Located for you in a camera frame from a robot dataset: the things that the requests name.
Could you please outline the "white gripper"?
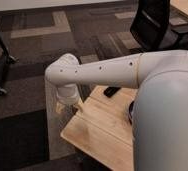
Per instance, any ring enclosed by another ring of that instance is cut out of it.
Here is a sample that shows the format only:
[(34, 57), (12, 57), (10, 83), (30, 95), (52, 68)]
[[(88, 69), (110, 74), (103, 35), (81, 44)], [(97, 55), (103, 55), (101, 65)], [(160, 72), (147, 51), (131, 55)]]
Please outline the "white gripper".
[(74, 105), (80, 98), (76, 84), (68, 84), (57, 88), (57, 99), (64, 105)]

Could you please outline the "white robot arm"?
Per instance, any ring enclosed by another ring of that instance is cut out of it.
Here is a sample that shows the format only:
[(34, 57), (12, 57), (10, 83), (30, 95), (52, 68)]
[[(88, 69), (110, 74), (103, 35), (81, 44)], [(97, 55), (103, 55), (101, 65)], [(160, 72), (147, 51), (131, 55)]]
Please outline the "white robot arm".
[(143, 52), (81, 64), (67, 53), (45, 78), (73, 105), (79, 84), (137, 91), (132, 110), (135, 171), (188, 171), (188, 50)]

